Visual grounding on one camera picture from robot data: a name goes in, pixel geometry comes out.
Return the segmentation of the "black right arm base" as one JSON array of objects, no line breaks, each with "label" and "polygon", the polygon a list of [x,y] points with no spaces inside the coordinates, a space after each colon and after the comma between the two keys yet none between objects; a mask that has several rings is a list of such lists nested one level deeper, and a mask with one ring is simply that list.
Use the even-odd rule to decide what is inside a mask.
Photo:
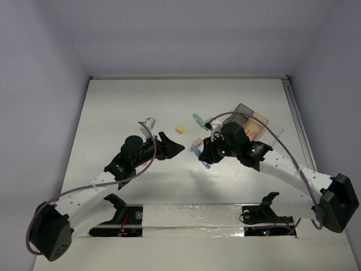
[{"label": "black right arm base", "polygon": [[293,217],[278,216],[271,209],[278,195],[279,192],[270,192],[260,204],[242,206],[239,221],[246,237],[296,236]]}]

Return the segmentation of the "blue highlighter pen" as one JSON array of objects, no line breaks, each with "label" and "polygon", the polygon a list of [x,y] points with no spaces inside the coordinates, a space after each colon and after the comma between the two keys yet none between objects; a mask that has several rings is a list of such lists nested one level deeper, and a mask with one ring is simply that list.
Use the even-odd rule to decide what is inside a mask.
[{"label": "blue highlighter pen", "polygon": [[204,158],[202,156],[204,146],[203,145],[192,145],[191,149],[192,149],[193,153],[196,155],[196,157],[198,158],[198,161],[201,162],[202,165],[206,169],[210,169],[211,165],[208,162],[204,161]]}]

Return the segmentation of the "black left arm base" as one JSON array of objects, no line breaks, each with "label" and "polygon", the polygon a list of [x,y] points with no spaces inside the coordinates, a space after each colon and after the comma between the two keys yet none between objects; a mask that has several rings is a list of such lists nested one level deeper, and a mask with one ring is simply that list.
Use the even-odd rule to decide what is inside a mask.
[{"label": "black left arm base", "polygon": [[91,237],[142,237],[143,205],[127,205],[115,194],[104,198],[113,205],[113,217],[89,230]]}]

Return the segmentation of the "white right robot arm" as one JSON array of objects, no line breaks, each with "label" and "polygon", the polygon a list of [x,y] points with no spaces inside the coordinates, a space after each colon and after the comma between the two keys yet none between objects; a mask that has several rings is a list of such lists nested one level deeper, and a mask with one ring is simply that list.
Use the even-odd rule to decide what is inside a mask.
[{"label": "white right robot arm", "polygon": [[320,226],[341,233],[359,207],[351,180],[339,173],[332,177],[299,166],[293,158],[285,158],[271,146],[250,141],[237,123],[227,123],[213,136],[203,140],[199,160],[219,163],[225,157],[237,158],[240,164],[275,177],[310,197],[307,206],[300,203],[295,216],[318,220]]}]

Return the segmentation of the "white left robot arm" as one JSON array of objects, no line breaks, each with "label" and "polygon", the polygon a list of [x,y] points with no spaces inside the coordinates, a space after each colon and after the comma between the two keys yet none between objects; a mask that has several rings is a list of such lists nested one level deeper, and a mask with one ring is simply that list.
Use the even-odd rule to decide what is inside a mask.
[{"label": "white left robot arm", "polygon": [[146,140],[138,135],[127,137],[120,152],[90,184],[63,192],[37,207],[26,233],[28,251],[55,261],[69,249],[76,235],[106,220],[122,221],[126,203],[116,192],[139,177],[137,167],[172,159],[184,149],[164,132]]}]

